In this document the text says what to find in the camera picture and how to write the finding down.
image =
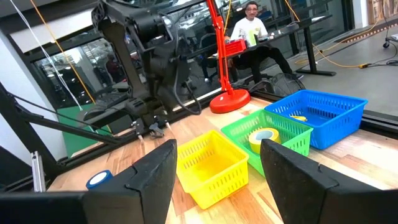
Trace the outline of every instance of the blue tape roll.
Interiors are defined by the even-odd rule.
[[[95,174],[92,178],[90,178],[90,180],[87,181],[86,187],[87,189],[93,189],[96,186],[98,186],[99,184],[102,184],[103,182],[106,182],[110,179],[112,179],[113,175],[111,173],[111,171],[109,170],[104,170],[101,171],[97,174]]]

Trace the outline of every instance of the glasses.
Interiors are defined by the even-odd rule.
[[[246,9],[246,12],[250,12],[250,11],[252,11],[252,12],[257,12],[258,9]]]

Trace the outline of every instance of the red lamp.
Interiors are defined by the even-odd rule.
[[[207,0],[207,5],[216,29],[221,90],[224,91],[210,102],[210,110],[213,113],[227,113],[248,104],[250,94],[247,90],[234,90],[229,83],[223,18],[217,13],[214,0]]]

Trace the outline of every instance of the wooden table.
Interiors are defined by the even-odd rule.
[[[227,114],[213,114],[206,108],[200,116],[189,116],[172,124],[172,131],[166,129],[163,139],[144,138],[143,145],[131,142],[58,176],[49,190],[86,190],[87,180],[99,171],[109,169],[115,175],[167,139],[175,138],[181,145],[211,129],[220,130],[268,104],[253,98],[245,107]],[[309,158],[379,189],[398,187],[395,139],[359,130],[325,151],[310,150]],[[265,178],[249,166],[247,186],[207,210],[197,206],[177,178],[166,223],[282,223],[282,220]]]

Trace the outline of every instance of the red basket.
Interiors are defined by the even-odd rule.
[[[246,49],[244,40],[233,40],[225,45],[226,56],[243,52]]]

